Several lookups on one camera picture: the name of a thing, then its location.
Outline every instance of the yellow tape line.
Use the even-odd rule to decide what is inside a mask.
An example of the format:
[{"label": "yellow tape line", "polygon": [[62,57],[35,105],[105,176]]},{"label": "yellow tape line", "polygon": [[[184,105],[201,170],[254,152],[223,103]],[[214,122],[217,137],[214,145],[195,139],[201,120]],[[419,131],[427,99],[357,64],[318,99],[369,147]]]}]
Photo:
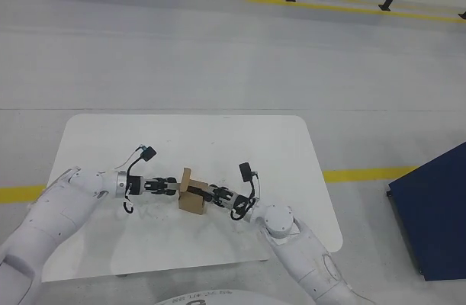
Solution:
[{"label": "yellow tape line", "polygon": [[0,204],[34,201],[46,185],[21,186],[16,188],[0,188]]},{"label": "yellow tape line", "polygon": [[[384,2],[384,1],[372,2],[372,1],[364,1],[364,0],[338,0],[338,1],[357,4],[357,5],[373,5],[377,7],[379,4],[382,4],[382,2]],[[413,11],[427,11],[430,13],[443,13],[443,14],[457,14],[457,13],[462,13],[463,11],[466,11],[466,8],[457,10],[456,8],[431,8],[431,7],[417,5],[417,4],[406,5],[406,4],[397,4],[397,3],[391,4],[390,8],[402,8],[402,9],[408,9],[408,10],[413,10]]]},{"label": "yellow tape line", "polygon": [[[348,169],[341,171],[324,171],[326,183],[354,182],[380,179],[397,179],[416,169],[417,166],[388,167],[379,169]],[[0,204],[28,202],[36,200],[46,185],[0,188]]]},{"label": "yellow tape line", "polygon": [[379,169],[348,169],[342,171],[324,171],[326,183],[368,181],[380,179],[397,179],[417,169],[417,166],[386,167]]},{"label": "yellow tape line", "polygon": [[300,8],[323,9],[323,10],[329,10],[329,11],[344,11],[348,13],[358,13],[358,14],[379,14],[379,15],[396,16],[396,17],[403,17],[403,18],[466,24],[466,20],[461,19],[461,18],[431,16],[427,14],[403,13],[399,11],[382,11],[380,9],[374,10],[374,9],[369,9],[369,8],[347,8],[347,7],[335,6],[335,5],[317,5],[317,4],[302,3],[302,2],[286,2],[284,0],[246,0],[246,1],[262,3],[262,4],[270,4],[270,5],[287,5],[287,6],[297,6]]}]

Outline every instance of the white tabletop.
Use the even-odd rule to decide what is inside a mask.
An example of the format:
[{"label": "white tabletop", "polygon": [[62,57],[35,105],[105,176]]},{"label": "white tabletop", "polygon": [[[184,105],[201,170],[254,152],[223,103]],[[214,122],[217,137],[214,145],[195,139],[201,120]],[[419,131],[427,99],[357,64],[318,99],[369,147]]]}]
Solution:
[{"label": "white tabletop", "polygon": [[[294,116],[80,114],[66,125],[50,182],[78,165],[105,170],[139,144],[157,155],[132,173],[192,178],[249,194],[238,165],[259,173],[261,200],[292,207],[325,247],[341,248],[342,235],[306,124]],[[120,275],[268,259],[257,230],[210,204],[205,215],[178,208],[177,196],[106,199],[91,219],[44,266],[43,281]]]}]

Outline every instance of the concrete floor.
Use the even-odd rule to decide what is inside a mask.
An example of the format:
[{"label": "concrete floor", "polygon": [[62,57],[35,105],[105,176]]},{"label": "concrete floor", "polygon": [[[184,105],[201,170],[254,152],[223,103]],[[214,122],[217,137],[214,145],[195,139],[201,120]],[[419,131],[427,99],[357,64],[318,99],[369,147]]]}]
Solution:
[{"label": "concrete floor", "polygon": [[[0,0],[0,187],[45,184],[79,113],[296,114],[322,169],[419,165],[466,140],[466,26],[243,0]],[[388,182],[328,185],[345,278],[379,304],[466,304],[466,281],[414,269]],[[25,213],[0,205],[0,242]],[[313,303],[272,258],[54,282],[38,304],[215,288]]]}]

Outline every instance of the navy blue box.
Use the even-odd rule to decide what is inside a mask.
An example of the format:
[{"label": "navy blue box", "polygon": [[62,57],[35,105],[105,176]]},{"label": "navy blue box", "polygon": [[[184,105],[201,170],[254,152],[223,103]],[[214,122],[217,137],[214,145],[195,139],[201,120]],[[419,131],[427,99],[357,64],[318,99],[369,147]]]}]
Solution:
[{"label": "navy blue box", "polygon": [[466,142],[389,186],[426,281],[466,278]]}]

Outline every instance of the cardboard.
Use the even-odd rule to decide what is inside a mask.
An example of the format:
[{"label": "cardboard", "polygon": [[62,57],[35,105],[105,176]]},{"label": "cardboard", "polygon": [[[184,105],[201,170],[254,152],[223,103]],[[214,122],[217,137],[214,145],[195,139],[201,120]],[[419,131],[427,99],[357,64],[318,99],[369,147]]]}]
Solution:
[{"label": "cardboard", "polygon": [[182,182],[180,182],[180,198],[178,199],[178,208],[187,212],[202,215],[206,212],[207,205],[202,196],[188,193],[187,188],[193,186],[202,190],[207,190],[209,186],[205,182],[191,180],[191,169],[184,168]]}]

